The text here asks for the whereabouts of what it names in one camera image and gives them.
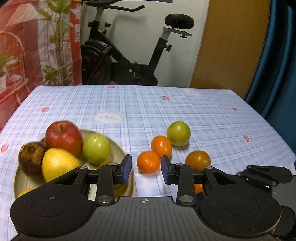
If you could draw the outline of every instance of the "wooden door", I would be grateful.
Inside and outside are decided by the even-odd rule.
[[[191,88],[232,89],[244,98],[268,26],[270,0],[210,0]]]

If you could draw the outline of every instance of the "white wall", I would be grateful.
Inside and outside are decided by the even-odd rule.
[[[187,32],[192,37],[181,38],[172,33],[168,44],[173,47],[170,52],[164,50],[155,76],[158,86],[189,87],[195,66],[202,32],[207,16],[209,0],[173,0],[173,3],[156,1],[121,1],[114,5],[135,8],[144,4],[145,8],[138,12],[124,12],[106,9],[102,16],[104,22],[111,23],[107,36],[130,62],[148,64],[152,56],[162,28],[166,27],[164,18],[171,13],[182,13],[191,16],[194,27]],[[89,35],[90,28],[86,25],[94,19],[95,7],[87,7],[83,27],[82,42]]]

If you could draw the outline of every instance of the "bike seat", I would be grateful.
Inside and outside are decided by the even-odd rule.
[[[181,13],[172,13],[165,18],[166,26],[179,29],[190,29],[194,26],[192,17]]]

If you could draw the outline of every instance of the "rotten apple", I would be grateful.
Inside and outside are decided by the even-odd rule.
[[[83,141],[77,126],[64,120],[54,122],[47,128],[45,142],[48,148],[61,148],[78,156]]]
[[[30,177],[41,178],[41,164],[47,148],[43,143],[30,142],[22,146],[19,152],[21,169]]]

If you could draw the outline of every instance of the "table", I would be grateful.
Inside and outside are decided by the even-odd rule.
[[[152,86],[89,85],[37,87],[20,105],[0,134],[0,240],[16,235],[9,219],[14,201],[13,178],[21,146],[43,138],[55,121],[104,133],[133,158],[138,196],[173,196],[160,172],[139,173],[136,160],[150,150],[154,136],[166,135],[175,121],[191,129],[189,145],[174,148],[172,163],[185,162],[194,150],[210,155],[212,165],[235,174],[247,164],[277,165],[295,175],[295,154],[277,132],[231,90]]]

